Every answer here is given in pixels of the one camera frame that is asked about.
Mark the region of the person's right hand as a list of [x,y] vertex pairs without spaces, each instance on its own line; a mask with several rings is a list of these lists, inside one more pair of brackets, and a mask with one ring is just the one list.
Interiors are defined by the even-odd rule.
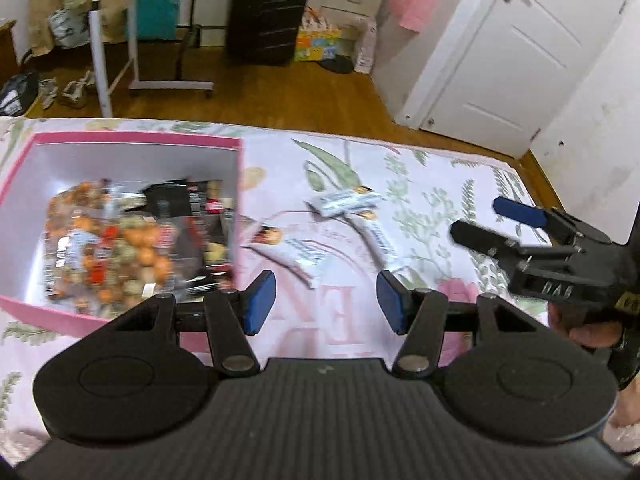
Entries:
[[560,307],[548,304],[547,312],[548,324],[552,330],[583,347],[612,348],[623,335],[623,326],[619,322],[585,324],[570,328]]

